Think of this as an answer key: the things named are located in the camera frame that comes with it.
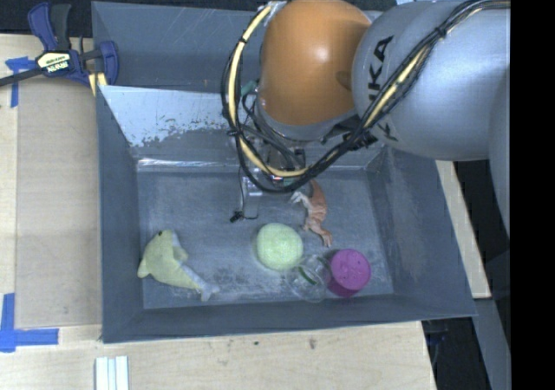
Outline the pale grey metal gripper finger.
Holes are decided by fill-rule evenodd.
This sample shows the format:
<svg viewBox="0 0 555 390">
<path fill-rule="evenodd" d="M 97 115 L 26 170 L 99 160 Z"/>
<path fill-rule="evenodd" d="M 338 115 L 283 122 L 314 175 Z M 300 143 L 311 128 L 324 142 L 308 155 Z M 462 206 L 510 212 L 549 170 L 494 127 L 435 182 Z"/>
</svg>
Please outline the pale grey metal gripper finger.
<svg viewBox="0 0 555 390">
<path fill-rule="evenodd" d="M 257 218 L 263 192 L 246 176 L 241 176 L 241 210 L 244 218 Z"/>
</svg>

